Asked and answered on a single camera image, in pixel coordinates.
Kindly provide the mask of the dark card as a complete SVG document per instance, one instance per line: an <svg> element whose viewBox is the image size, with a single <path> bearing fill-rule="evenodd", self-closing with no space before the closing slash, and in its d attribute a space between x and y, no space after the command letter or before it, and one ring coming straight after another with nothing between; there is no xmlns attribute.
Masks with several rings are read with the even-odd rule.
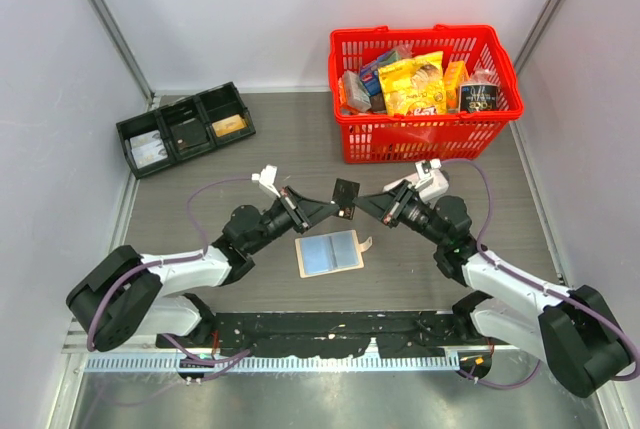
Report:
<svg viewBox="0 0 640 429"><path fill-rule="evenodd" d="M196 118L173 125L171 133L177 152L183 157L201 152L208 147L209 141L205 128Z"/></svg>

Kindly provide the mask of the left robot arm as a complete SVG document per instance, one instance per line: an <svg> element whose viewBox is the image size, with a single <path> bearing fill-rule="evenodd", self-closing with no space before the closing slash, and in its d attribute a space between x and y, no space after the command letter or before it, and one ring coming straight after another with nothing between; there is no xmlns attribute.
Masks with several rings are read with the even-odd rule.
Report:
<svg viewBox="0 0 640 429"><path fill-rule="evenodd" d="M221 235L203 249L158 256L117 247L69 292L66 305L86 331L90 351L107 352L135 335L164 333L202 347L212 339L213 316L192 290L240 281L254 267L255 253L338 211L335 202L285 187L265 211L253 205L234 209Z"/></svg>

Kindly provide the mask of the beige card holder wallet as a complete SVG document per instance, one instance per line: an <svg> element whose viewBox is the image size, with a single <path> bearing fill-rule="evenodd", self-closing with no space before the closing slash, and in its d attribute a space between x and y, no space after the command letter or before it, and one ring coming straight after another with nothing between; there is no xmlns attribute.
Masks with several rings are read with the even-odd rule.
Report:
<svg viewBox="0 0 640 429"><path fill-rule="evenodd" d="M299 276L307 279L362 269L363 254L372 243L371 237L360 241L355 230L297 238Z"/></svg>

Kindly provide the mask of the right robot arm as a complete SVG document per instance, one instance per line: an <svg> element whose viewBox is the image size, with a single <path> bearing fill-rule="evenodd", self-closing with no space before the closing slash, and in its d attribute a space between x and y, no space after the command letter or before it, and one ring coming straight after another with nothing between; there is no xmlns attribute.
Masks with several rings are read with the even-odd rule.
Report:
<svg viewBox="0 0 640 429"><path fill-rule="evenodd" d="M639 350L594 288L550 283L507 263L471 233L465 202L443 196L423 202L402 182L354 200L357 208L393 228L400 224L436 246L445 277L472 289L456 303L451 329L465 344L498 339L544 363L570 393L586 398L609 381L639 375Z"/></svg>

